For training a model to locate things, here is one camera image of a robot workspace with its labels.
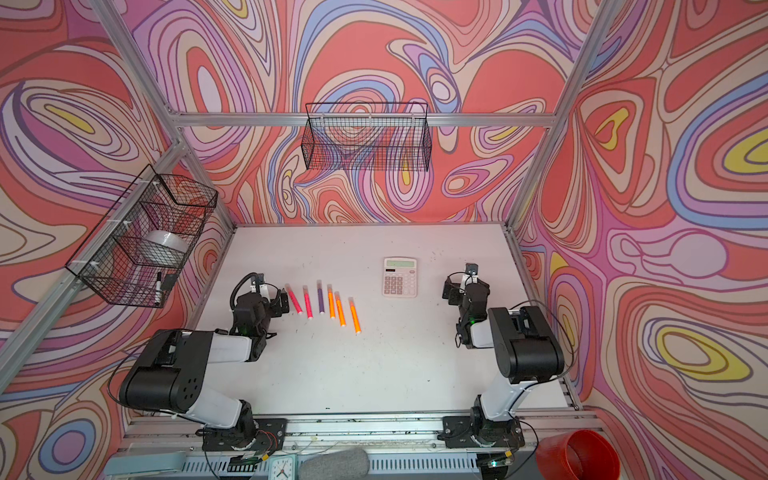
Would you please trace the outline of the orange pen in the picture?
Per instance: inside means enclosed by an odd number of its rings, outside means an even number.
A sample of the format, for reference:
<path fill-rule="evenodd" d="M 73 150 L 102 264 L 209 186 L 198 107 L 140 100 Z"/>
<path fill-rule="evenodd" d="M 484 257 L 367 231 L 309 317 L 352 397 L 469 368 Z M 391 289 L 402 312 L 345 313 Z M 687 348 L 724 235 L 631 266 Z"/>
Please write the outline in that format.
<path fill-rule="evenodd" d="M 358 312 L 357 312 L 356 305 L 355 304 L 351 305 L 349 303 L 349 307 L 350 307 L 350 312 L 351 312 L 351 315 L 352 315 L 352 318 L 353 318 L 353 326 L 354 326 L 355 334 L 359 335 L 362 332 L 362 329 L 361 329 L 361 324 L 360 324 L 359 315 L 358 315 Z"/>
<path fill-rule="evenodd" d="M 336 306 L 335 306 L 335 297 L 334 297 L 334 291 L 331 284 L 327 285 L 327 296 L 328 296 L 328 308 L 329 308 L 329 315 L 330 318 L 335 319 L 336 316 Z"/>
<path fill-rule="evenodd" d="M 337 318 L 339 320 L 339 324 L 342 327 L 345 327 L 347 325 L 347 322 L 346 322 L 345 313 L 344 313 L 344 309 L 343 309 L 343 303 L 342 303 L 342 300 L 341 300 L 339 292 L 335 292 L 334 293 L 334 301 L 335 301 L 335 306 L 336 306 L 336 315 L 337 315 Z"/>

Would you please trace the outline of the purple pen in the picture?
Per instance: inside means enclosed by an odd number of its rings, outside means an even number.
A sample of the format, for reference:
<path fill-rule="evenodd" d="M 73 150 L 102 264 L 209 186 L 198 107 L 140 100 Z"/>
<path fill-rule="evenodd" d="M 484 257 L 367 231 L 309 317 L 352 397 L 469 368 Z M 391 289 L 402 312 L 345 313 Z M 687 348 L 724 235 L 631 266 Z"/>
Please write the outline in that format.
<path fill-rule="evenodd" d="M 323 290 L 323 283 L 322 280 L 318 280 L 316 282 L 316 292 L 317 292 L 317 300 L 318 300 L 318 310 L 320 314 L 326 313 L 325 308 L 325 300 L 324 300 L 324 290 Z"/>

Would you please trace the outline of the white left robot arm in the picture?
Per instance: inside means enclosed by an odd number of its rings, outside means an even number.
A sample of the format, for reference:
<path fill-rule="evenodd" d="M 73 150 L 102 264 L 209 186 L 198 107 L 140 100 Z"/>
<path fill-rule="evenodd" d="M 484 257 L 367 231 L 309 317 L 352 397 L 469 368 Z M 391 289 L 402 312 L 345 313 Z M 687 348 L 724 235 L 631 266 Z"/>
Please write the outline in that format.
<path fill-rule="evenodd" d="M 211 365 L 254 363 L 276 334 L 270 322 L 290 312 L 289 295 L 257 291 L 230 297 L 229 330 L 160 330 L 148 342 L 118 390 L 126 408 L 177 415 L 201 426 L 203 450 L 270 452 L 279 441 L 253 418 L 251 404 L 205 383 Z"/>

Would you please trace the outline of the pink pen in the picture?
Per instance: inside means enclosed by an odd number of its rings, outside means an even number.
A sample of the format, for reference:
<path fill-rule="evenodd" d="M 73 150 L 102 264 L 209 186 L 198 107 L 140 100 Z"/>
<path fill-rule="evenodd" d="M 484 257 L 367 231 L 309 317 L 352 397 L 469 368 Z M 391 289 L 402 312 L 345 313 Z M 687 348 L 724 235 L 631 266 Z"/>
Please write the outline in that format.
<path fill-rule="evenodd" d="M 307 285 L 304 285 L 302 287 L 302 290 L 303 290 L 303 297 L 305 302 L 306 316 L 308 319 L 313 319 L 314 314 L 313 314 L 312 301 L 311 301 L 309 288 Z"/>
<path fill-rule="evenodd" d="M 301 307 L 301 305 L 300 305 L 300 303 L 298 301 L 297 296 L 295 295 L 295 292 L 293 291 L 292 287 L 289 284 L 285 285 L 285 291 L 286 291 L 286 293 L 288 295 L 288 298 L 289 298 L 289 300 L 291 302 L 293 310 L 297 314 L 301 314 L 303 312 L 303 309 L 302 309 L 302 307 Z"/>

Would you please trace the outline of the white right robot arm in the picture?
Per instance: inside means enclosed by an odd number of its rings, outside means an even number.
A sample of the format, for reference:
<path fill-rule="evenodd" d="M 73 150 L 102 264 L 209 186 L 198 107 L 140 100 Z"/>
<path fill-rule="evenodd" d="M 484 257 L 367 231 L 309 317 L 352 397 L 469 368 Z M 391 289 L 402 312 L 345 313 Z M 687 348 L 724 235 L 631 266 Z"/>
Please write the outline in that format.
<path fill-rule="evenodd" d="M 459 309 L 458 348 L 489 349 L 498 374 L 478 395 L 466 416 L 445 416 L 438 439 L 449 449 L 501 448 L 524 444 L 517 410 L 534 386 L 565 372 L 565 355 L 540 307 L 524 301 L 513 307 L 487 305 L 490 285 L 465 273 L 448 276 L 442 298 Z"/>

